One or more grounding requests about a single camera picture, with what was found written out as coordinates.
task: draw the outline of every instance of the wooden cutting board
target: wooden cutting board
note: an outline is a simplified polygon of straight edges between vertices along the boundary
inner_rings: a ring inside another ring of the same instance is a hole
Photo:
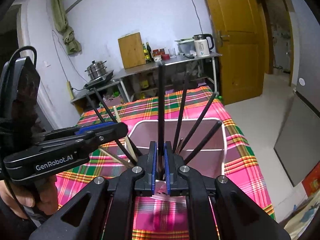
[[[124,68],[131,68],[146,63],[140,33],[119,38],[118,42]]]

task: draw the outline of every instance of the bottle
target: bottle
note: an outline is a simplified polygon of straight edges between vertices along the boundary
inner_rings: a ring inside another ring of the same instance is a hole
[[[146,59],[146,62],[147,63],[151,62],[150,57],[149,57],[149,53],[146,49],[146,46],[144,46],[144,43],[142,44],[142,47],[143,47],[143,52],[144,52],[144,57]]]
[[[150,48],[148,42],[147,42],[147,51],[148,51],[148,53],[149,53],[149,57],[150,57],[151,61],[153,62],[154,60],[153,60],[153,56],[152,56],[152,51],[151,51],[151,48]]]

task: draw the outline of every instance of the metal screw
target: metal screw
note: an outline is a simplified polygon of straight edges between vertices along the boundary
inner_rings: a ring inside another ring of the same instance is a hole
[[[190,168],[188,166],[183,165],[183,166],[180,167],[180,171],[188,172],[188,171],[190,171]]]
[[[104,182],[104,178],[103,177],[95,177],[94,180],[95,184],[101,184],[102,182]]]
[[[218,181],[220,183],[227,183],[228,178],[226,176],[221,175],[221,176],[218,177]]]
[[[139,166],[135,166],[135,167],[132,168],[132,171],[133,171],[134,173],[139,173],[139,172],[142,171],[142,168],[139,167]]]

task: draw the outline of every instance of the blue gripper pad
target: blue gripper pad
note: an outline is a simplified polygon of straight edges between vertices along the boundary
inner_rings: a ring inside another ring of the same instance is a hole
[[[93,125],[88,125],[88,126],[84,126],[82,128],[80,128],[77,132],[75,132],[76,135],[78,134],[83,134],[87,131],[92,131],[101,127],[106,127],[109,125],[113,125],[115,124],[114,122],[104,122],[104,123],[98,123],[98,124],[93,124]]]
[[[169,172],[169,162],[168,162],[168,152],[167,145],[164,144],[164,171],[165,171],[165,182],[167,184],[167,193],[170,195],[170,172]]]
[[[153,150],[152,182],[151,182],[151,190],[153,195],[155,194],[155,190],[156,190],[156,161],[157,161],[157,144],[155,143],[155,148]]]

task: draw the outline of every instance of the refrigerator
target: refrigerator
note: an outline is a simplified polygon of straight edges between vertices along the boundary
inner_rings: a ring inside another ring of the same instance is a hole
[[[296,92],[274,150],[293,186],[320,161],[320,25],[304,0],[292,0],[299,24]]]

